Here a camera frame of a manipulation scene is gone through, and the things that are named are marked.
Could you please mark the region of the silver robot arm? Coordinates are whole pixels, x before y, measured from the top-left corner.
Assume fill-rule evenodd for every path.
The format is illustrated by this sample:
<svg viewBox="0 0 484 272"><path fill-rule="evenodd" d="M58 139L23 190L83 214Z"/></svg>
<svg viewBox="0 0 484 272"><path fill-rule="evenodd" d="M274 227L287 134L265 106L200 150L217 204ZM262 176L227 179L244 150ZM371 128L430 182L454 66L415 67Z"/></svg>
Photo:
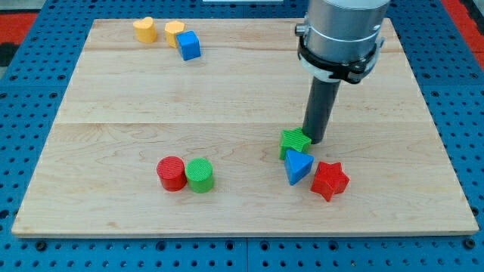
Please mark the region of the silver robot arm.
<svg viewBox="0 0 484 272"><path fill-rule="evenodd" d="M327 83L358 84L375 67L389 0L310 0L295 27L303 68Z"/></svg>

